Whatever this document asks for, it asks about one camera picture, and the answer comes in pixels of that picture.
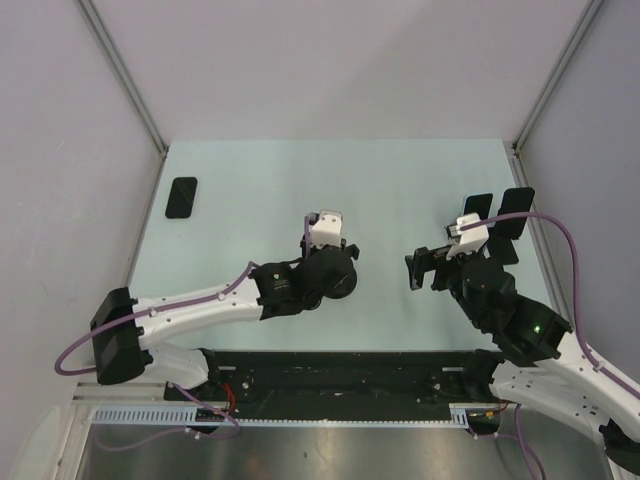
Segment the black smartphone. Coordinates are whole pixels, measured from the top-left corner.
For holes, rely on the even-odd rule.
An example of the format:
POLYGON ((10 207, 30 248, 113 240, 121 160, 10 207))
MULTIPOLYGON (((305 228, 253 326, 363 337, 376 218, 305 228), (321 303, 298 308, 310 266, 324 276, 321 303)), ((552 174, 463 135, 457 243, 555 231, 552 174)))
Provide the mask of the black smartphone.
POLYGON ((187 219, 191 216, 198 186, 196 177, 176 177, 169 192, 165 217, 168 219, 187 219))

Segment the black round-base phone stand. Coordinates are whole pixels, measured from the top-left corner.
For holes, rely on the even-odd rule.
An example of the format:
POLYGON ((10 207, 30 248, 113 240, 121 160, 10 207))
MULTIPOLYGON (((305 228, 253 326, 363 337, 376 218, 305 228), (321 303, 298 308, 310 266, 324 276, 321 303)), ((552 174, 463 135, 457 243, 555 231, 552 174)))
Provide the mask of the black round-base phone stand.
POLYGON ((355 290, 356 285, 357 273, 355 271, 330 274, 321 281, 321 294, 333 300, 343 299, 355 290))

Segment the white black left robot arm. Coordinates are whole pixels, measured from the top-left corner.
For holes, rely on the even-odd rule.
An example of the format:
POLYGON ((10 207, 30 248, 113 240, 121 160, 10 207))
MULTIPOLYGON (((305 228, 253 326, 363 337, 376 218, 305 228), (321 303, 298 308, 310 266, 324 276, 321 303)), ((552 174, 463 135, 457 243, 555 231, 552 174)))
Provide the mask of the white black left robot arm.
POLYGON ((90 322, 96 377, 118 385, 143 375, 214 397, 221 376, 203 348, 170 340, 214 326, 258 322, 318 308, 323 299, 349 296, 357 285, 360 250, 345 241, 314 247, 306 258, 249 263, 235 281, 173 297, 134 298, 128 288, 110 291, 90 322))

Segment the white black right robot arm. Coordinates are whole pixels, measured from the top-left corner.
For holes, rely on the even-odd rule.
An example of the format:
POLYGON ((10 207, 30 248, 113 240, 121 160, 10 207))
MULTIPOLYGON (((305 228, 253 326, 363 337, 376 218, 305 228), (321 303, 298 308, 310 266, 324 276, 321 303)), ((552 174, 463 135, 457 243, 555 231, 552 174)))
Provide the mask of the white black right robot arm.
POLYGON ((472 325, 502 353, 463 373, 473 401, 490 395, 567 424, 603 448, 610 461, 639 473, 639 384, 589 345, 576 323, 516 289, 505 262, 458 245, 406 256, 409 286, 447 291, 472 325))

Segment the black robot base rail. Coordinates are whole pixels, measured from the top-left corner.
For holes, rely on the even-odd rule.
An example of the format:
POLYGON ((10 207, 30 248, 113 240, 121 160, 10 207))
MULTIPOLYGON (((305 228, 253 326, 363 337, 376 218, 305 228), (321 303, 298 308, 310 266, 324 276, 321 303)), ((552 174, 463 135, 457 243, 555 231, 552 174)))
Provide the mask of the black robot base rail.
POLYGON ((213 378, 190 393, 240 420, 444 420, 453 404, 497 414, 497 355, 474 352, 210 352, 213 378))

